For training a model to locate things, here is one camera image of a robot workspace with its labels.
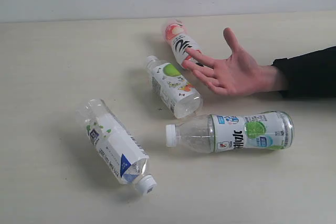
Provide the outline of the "person's open bare hand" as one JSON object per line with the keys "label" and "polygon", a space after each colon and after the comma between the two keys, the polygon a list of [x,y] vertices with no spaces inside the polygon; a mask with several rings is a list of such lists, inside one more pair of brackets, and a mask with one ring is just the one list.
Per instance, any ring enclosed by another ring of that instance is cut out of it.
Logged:
{"label": "person's open bare hand", "polygon": [[274,66],[261,66],[239,44],[230,28],[223,36],[232,54],[227,59],[214,59],[192,48],[186,52],[201,63],[183,61],[186,69],[211,91],[226,96],[246,96],[260,92],[283,91],[288,87],[284,74]]}

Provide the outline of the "forearm in black sleeve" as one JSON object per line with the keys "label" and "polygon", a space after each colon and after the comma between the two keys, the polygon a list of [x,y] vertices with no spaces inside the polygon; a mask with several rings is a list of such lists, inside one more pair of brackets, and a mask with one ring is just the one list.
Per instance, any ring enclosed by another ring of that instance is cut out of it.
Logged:
{"label": "forearm in black sleeve", "polygon": [[293,58],[273,61],[284,76],[287,87],[283,98],[335,97],[335,46]]}

